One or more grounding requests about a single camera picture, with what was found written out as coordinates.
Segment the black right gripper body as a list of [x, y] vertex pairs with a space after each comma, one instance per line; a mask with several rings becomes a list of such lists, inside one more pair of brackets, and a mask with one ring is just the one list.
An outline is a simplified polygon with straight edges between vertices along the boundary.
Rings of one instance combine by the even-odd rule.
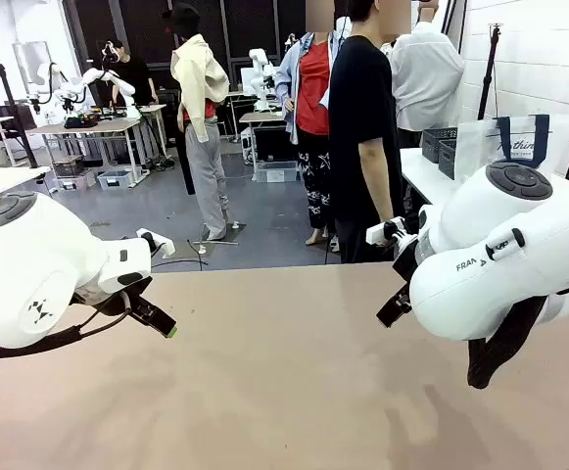
[[418, 265], [416, 260], [417, 245], [416, 237], [396, 237], [393, 269], [406, 282], [410, 281]]

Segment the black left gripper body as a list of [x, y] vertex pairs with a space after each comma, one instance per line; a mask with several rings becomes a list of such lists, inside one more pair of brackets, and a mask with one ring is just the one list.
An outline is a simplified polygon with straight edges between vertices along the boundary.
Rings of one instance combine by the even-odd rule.
[[152, 277], [143, 278], [118, 293], [111, 294], [100, 304], [100, 312], [107, 316], [124, 314], [129, 308], [137, 316], [150, 316], [150, 303], [142, 297], [142, 294], [152, 282]]

